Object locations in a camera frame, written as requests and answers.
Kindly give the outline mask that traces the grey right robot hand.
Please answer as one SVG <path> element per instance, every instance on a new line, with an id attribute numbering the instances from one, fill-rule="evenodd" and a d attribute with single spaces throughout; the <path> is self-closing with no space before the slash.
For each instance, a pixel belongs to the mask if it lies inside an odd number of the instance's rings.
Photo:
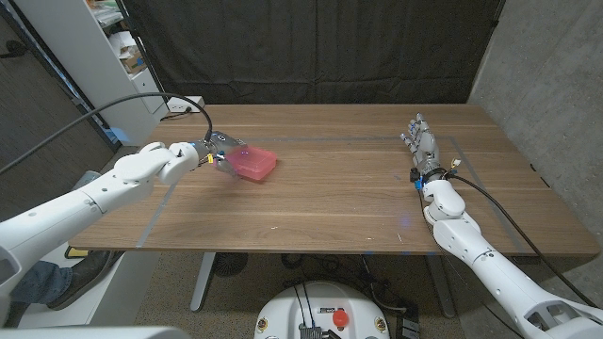
<path id="1" fill-rule="evenodd" d="M 421 113 L 410 120 L 408 132 L 402 133 L 400 138 L 409 148 L 415 167 L 424 179 L 430 181 L 437 173 L 445 171 L 440 164 L 435 136 Z"/>

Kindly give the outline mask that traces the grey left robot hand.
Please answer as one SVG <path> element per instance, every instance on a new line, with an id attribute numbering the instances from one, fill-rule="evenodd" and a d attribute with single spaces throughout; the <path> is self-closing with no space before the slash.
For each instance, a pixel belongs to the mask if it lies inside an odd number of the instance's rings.
<path id="1" fill-rule="evenodd" d="M 216 166 L 217 170 L 236 177 L 235 166 L 227 159 L 237 153 L 246 151 L 248 145 L 239 138 L 230 137 L 223 132 L 213 132 L 208 141 L 204 140 L 205 151 L 200 155 L 199 165 L 209 163 Z"/>

